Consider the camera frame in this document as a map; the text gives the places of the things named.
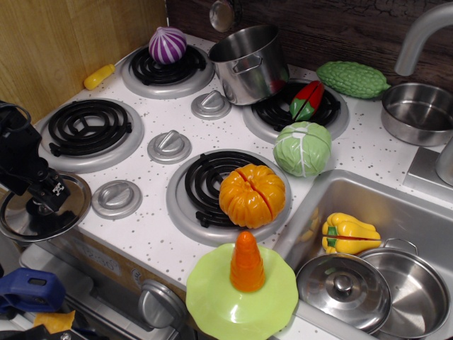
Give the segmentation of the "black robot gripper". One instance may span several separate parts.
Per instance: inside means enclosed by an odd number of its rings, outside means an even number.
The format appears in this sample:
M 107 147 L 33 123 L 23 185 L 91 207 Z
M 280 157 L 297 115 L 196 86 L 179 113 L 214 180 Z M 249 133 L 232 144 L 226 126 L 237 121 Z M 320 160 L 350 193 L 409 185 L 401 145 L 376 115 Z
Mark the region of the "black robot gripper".
M 42 138 L 31 123 L 29 112 L 1 102 L 1 184 L 15 194 L 27 190 L 35 201 L 58 211 L 71 195 L 64 179 L 39 156 Z

